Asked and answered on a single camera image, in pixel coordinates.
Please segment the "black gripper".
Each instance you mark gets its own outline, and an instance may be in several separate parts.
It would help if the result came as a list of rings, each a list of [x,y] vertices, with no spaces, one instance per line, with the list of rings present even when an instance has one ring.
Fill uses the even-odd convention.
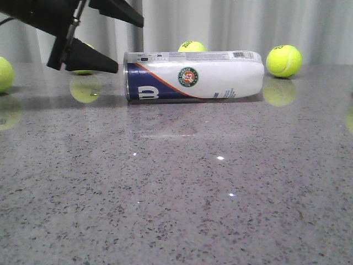
[[[118,72],[118,63],[74,38],[86,1],[1,1],[1,13],[56,37],[47,66],[67,71]],[[144,18],[124,0],[90,0],[101,15],[144,27]]]

